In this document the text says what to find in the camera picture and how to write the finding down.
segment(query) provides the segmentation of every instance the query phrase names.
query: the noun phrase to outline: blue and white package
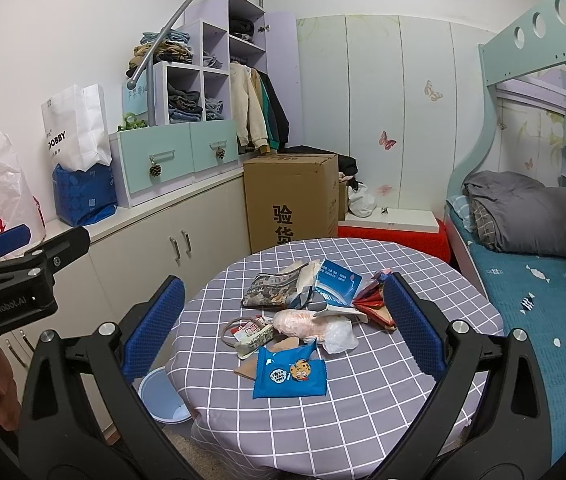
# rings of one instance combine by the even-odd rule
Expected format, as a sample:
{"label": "blue and white package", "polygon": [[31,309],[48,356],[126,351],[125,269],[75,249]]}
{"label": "blue and white package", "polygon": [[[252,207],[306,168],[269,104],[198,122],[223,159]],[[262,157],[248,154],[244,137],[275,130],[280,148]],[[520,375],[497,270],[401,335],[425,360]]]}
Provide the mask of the blue and white package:
{"label": "blue and white package", "polygon": [[309,345],[270,352],[258,349],[253,399],[312,397],[327,394],[327,368],[322,359],[310,359],[316,339]]}
{"label": "blue and white package", "polygon": [[87,171],[67,171],[59,164],[52,174],[58,218],[76,227],[113,215],[118,204],[110,166],[94,164]]}
{"label": "blue and white package", "polygon": [[327,304],[352,306],[361,279],[357,273],[325,260],[320,266],[314,289],[325,298]]}

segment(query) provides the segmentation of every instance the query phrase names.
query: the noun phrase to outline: silver bolt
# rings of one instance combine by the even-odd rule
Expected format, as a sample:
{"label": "silver bolt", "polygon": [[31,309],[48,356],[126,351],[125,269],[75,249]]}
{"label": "silver bolt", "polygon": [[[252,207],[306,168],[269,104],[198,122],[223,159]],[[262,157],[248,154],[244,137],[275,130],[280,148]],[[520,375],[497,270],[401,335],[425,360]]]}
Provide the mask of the silver bolt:
{"label": "silver bolt", "polygon": [[41,341],[43,343],[49,343],[52,339],[54,339],[54,330],[45,330],[41,334]]}
{"label": "silver bolt", "polygon": [[98,327],[98,333],[101,335],[112,335],[114,330],[116,330],[116,325],[110,322],[103,323]]}
{"label": "silver bolt", "polygon": [[525,330],[517,328],[514,330],[514,338],[518,339],[519,341],[525,341],[527,340],[527,333],[525,332]]}
{"label": "silver bolt", "polygon": [[459,334],[467,334],[470,331],[470,326],[466,322],[461,320],[457,320],[453,322],[452,328],[454,329],[455,332],[458,332]]}

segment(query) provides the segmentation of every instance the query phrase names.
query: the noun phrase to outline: cabinet handle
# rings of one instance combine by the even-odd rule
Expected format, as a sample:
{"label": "cabinet handle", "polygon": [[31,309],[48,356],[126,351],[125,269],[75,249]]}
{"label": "cabinet handle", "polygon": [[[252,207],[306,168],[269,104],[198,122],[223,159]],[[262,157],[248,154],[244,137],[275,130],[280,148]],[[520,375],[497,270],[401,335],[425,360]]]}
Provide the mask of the cabinet handle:
{"label": "cabinet handle", "polygon": [[12,355],[14,356],[16,361],[18,361],[20,365],[25,368],[25,370],[27,370],[29,367],[25,364],[25,361],[23,361],[23,359],[21,359],[20,356],[16,353],[15,349],[12,348],[12,343],[10,343],[9,339],[5,340],[5,344],[7,345],[8,350],[12,352]]}
{"label": "cabinet handle", "polygon": [[188,244],[188,250],[185,251],[187,254],[192,252],[192,242],[189,241],[189,235],[185,232],[185,231],[181,231],[183,233],[183,236],[185,237],[185,241]]}
{"label": "cabinet handle", "polygon": [[23,332],[22,330],[20,330],[20,336],[23,338],[23,341],[25,342],[25,344],[27,346],[29,346],[29,349],[33,352],[34,351],[34,347],[32,346],[32,343],[29,342],[28,337],[25,335],[25,332]]}
{"label": "cabinet handle", "polygon": [[172,242],[172,245],[174,246],[174,250],[176,251],[176,261],[178,262],[180,260],[180,250],[178,249],[178,242],[176,241],[176,238],[174,238],[173,236],[170,236],[170,242]]}

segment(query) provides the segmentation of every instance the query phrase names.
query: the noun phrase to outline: human hand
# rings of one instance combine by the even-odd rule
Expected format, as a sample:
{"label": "human hand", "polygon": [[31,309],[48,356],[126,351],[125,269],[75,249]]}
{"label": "human hand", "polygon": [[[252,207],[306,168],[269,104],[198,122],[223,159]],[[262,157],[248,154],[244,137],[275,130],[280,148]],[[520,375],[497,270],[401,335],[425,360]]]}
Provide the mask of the human hand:
{"label": "human hand", "polygon": [[15,431],[20,422],[20,403],[10,362],[0,349],[0,426]]}

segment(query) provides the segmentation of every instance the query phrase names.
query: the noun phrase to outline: round table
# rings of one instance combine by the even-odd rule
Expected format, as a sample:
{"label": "round table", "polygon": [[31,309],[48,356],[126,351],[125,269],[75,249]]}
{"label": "round table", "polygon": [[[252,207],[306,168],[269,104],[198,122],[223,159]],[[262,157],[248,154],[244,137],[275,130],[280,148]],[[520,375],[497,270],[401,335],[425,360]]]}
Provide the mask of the round table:
{"label": "round table", "polygon": [[[199,413],[192,439],[236,478],[264,480],[277,470],[321,479],[365,477],[394,448],[434,386],[434,379],[416,366],[400,331],[390,334],[373,322],[353,322],[357,348],[329,355],[319,346],[327,365],[326,396],[252,399],[253,381],[234,373],[240,361],[218,339],[220,328],[233,318],[262,313],[240,307],[258,273],[322,258],[364,279],[391,267],[448,319],[465,319],[481,333],[503,333],[498,311],[456,270],[392,242],[305,240],[231,265],[185,306],[172,332],[167,370],[179,394]],[[451,445],[476,410],[485,377],[476,375],[448,439]]]}

